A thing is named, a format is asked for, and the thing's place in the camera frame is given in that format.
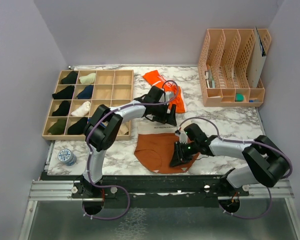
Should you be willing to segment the bright orange underwear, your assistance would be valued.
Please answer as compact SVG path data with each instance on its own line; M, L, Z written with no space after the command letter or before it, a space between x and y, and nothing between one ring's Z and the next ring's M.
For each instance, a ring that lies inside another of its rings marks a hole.
M171 109L172 104L176 105L176 113L177 114L184 114L188 111L186 102L183 95L183 89L178 85L177 86L172 82L167 82L167 79L163 75L161 75L157 70L153 70L147 72L145 75L142 76L151 86L156 86L158 88L164 88L166 92L173 92L174 94L178 94L177 97L169 103L169 109Z

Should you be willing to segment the rust brown underwear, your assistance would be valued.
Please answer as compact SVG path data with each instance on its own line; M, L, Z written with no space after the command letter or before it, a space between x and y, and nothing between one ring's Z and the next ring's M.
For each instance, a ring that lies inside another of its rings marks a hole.
M179 174L187 172L199 154L186 164L170 167L174 154L174 143L179 140L175 135L176 127L158 122L138 123L138 138L134 155L149 171L159 174Z

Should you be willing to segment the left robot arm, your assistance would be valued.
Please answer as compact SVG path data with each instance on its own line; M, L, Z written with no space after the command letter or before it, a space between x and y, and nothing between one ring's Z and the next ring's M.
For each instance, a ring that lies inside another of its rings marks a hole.
M107 107L104 104L97 107L84 128L85 142L89 155L83 177L83 191L87 196L96 197L103 188L117 188L125 191L119 185L100 185L103 163L106 151L113 145L123 123L133 119L145 118L152 115L152 122L177 125L176 105L169 108L178 93L166 92L164 88L151 87L147 94L133 99L127 104L117 107Z

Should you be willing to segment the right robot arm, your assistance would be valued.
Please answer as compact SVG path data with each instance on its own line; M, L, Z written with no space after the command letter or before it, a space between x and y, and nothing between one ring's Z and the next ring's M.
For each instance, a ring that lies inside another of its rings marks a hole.
M219 189L226 196L244 185L262 184L272 188L292 170L290 161L265 135L247 141L225 140L217 135L207 136L196 123L176 133L179 140L174 143L171 168L189 163L196 154L246 161L245 167L231 169L220 178Z

